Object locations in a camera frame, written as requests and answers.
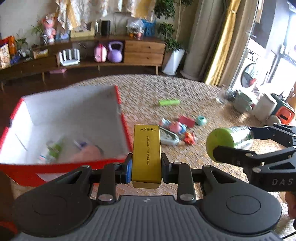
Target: potted plant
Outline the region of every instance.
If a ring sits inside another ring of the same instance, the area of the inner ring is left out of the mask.
[[[182,45],[178,42],[178,38],[181,31],[182,16],[187,6],[190,6],[193,0],[156,0],[154,12],[157,18],[164,17],[165,23],[161,23],[158,27],[158,33],[161,35],[163,40],[166,42],[166,54],[163,61],[162,72],[167,75],[175,75],[177,68],[183,58],[185,50]],[[177,31],[175,38],[173,34],[175,29],[172,24],[168,23],[169,18],[175,18],[175,6],[178,6],[178,22]]]
[[[47,41],[47,35],[44,34],[44,26],[42,24],[41,21],[36,21],[37,25],[36,26],[32,26],[32,35],[40,35],[40,45],[47,45],[48,41]]]
[[[24,52],[26,47],[28,46],[27,38],[20,38],[20,36],[17,34],[15,45],[17,47],[18,55],[21,57],[25,57]]]

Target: carpet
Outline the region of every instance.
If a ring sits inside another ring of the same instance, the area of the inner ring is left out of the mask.
[[[180,161],[188,163],[192,168],[201,168],[204,164],[215,166],[241,180],[247,181],[242,168],[228,164],[213,162],[205,149],[206,138],[209,133],[219,127],[238,125],[263,126],[257,119],[249,114],[241,115],[230,104],[220,105],[216,102],[219,88],[205,85],[187,79],[157,75],[111,75],[98,77],[76,83],[70,87],[82,85],[117,85],[121,95],[121,111],[124,113],[128,130],[133,137],[135,124],[158,124],[161,118],[174,120],[180,115],[203,115],[208,123],[205,126],[195,126],[190,130],[198,138],[196,145],[180,144],[177,147],[162,146],[161,151],[166,153],[171,162]],[[181,101],[176,106],[160,107],[160,99],[177,98]],[[280,150],[283,147],[273,141],[255,140],[252,149],[258,154]],[[26,188],[20,187],[21,193]],[[197,199],[202,198],[199,184],[195,184]],[[96,196],[97,186],[94,187],[92,197]],[[117,195],[174,195],[177,193],[176,184],[161,184],[158,189],[137,189],[132,184],[117,185]],[[284,204],[279,193],[272,193],[282,205],[282,217],[276,232],[280,236],[291,233],[292,221],[288,217],[287,205]]]

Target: green mug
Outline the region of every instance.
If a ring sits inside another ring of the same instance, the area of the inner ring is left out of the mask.
[[[246,94],[238,91],[235,97],[233,106],[234,108],[240,112],[250,112],[252,110],[251,104],[253,103],[252,99]]]

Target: orange stool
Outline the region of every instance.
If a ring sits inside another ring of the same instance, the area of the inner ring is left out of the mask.
[[[281,123],[288,125],[294,118],[295,113],[285,106],[279,108],[276,112],[276,116],[281,120]]]

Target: wooden cabinet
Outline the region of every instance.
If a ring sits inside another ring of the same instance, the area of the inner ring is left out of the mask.
[[[155,66],[158,74],[158,66],[163,62],[164,52],[163,42],[126,40],[123,63]]]
[[[125,52],[124,63],[130,65],[160,66],[163,62],[163,54]]]
[[[121,41],[124,43],[123,60],[120,63],[111,63],[106,61],[104,63],[97,63],[93,57],[82,58],[80,63],[71,66],[60,66],[58,52],[72,48],[75,42],[101,42],[108,43],[111,41]],[[48,49],[49,56],[40,59],[33,59],[27,62],[19,62],[9,68],[0,70],[1,89],[3,90],[4,82],[9,79],[19,78],[23,75],[42,73],[42,80],[44,79],[44,72],[56,70],[61,68],[80,68],[87,66],[124,66],[124,65],[144,65],[155,66],[156,74],[158,74],[158,67],[162,65],[163,55],[165,52],[165,44],[163,41],[152,37],[143,37],[135,39],[129,36],[107,36],[107,37],[83,37],[69,40],[62,40],[55,42],[52,45],[42,46],[35,50]]]
[[[56,56],[34,59],[28,62],[20,63],[20,69],[23,74],[40,73],[52,70],[57,67]]]
[[[125,52],[164,54],[165,44],[145,41],[126,41]]]

